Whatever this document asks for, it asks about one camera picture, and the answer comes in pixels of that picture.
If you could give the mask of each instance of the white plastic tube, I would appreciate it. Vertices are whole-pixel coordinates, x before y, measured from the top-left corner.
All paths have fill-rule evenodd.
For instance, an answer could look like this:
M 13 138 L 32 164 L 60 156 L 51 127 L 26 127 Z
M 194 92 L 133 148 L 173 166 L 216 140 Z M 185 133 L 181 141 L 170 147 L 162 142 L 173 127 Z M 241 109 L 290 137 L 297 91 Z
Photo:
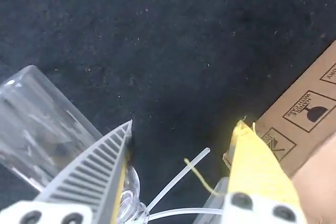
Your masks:
M 198 164 L 208 153 L 210 152 L 210 148 L 205 148 L 201 151 L 191 162 L 191 166 L 195 166 Z M 179 182 L 189 171 L 190 167 L 186 166 L 184 167 L 179 174 L 177 174 L 162 190 L 161 192 L 150 202 L 150 204 L 147 207 L 148 212 L 150 212 L 156 204 L 169 192 L 170 189 L 173 188 L 173 186 L 176 185 L 177 182 Z
M 188 214 L 208 214 L 208 215 L 222 215 L 222 209 L 215 208 L 179 208 L 163 212 L 157 212 L 149 215 L 149 221 L 156 220 L 173 215 L 188 215 Z

